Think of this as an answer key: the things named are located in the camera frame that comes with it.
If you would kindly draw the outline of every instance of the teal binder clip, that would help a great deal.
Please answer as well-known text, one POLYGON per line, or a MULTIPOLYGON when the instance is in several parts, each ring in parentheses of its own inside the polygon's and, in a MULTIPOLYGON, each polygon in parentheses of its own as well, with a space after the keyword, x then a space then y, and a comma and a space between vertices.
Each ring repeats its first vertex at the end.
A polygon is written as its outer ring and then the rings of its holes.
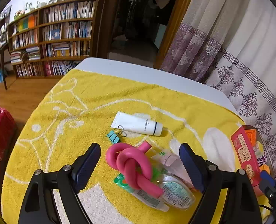
POLYGON ((107 134, 107 137, 113 144, 120 142, 120 138, 118 136, 127 136, 126 132, 124 132, 123 127, 121 125, 118 126, 116 131, 111 130, 107 134))

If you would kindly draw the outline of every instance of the cable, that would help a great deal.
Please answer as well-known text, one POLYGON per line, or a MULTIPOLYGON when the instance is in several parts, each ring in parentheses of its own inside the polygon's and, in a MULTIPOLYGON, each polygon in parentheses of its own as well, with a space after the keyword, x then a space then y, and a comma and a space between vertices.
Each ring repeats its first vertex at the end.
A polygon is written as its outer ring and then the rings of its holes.
POLYGON ((259 205, 259 206, 262 207, 262 208, 265 208, 265 209, 269 210, 270 212, 273 211, 270 207, 267 207, 267 206, 265 206, 265 205, 259 205))

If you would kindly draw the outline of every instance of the tube cap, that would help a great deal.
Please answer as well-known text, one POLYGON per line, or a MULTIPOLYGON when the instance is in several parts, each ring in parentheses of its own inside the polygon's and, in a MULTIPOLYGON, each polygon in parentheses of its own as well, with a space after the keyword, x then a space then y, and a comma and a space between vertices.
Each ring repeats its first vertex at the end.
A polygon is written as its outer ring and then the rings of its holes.
POLYGON ((161 133, 162 133, 162 129, 163 129, 163 124, 157 122, 155 133, 153 135, 154 136, 160 136, 161 133))
POLYGON ((163 204, 163 205, 161 206, 160 210, 163 211, 163 212, 167 212, 167 211, 169 210, 169 206, 163 204))

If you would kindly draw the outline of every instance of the knot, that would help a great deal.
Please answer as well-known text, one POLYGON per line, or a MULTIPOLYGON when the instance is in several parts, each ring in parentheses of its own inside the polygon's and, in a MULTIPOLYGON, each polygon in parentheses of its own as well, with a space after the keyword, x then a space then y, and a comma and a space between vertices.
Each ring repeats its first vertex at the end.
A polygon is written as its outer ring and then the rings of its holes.
POLYGON ((119 170, 124 175, 131 188, 142 189, 158 199, 163 194, 163 190, 150 181, 153 169, 145 155, 150 148, 151 145, 147 141, 137 148, 127 143, 116 143, 107 150, 106 161, 110 167, 119 170), (141 167, 142 173, 136 171, 137 164, 141 167))

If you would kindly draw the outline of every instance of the pink box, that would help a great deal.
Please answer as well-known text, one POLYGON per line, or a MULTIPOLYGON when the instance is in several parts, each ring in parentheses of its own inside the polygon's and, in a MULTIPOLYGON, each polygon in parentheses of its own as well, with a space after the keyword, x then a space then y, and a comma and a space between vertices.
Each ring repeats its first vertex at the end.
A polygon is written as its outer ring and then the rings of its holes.
POLYGON ((260 168, 251 145, 251 142, 241 126, 232 136, 232 143, 239 157, 241 167, 246 171, 253 187, 257 186, 261 180, 260 168))

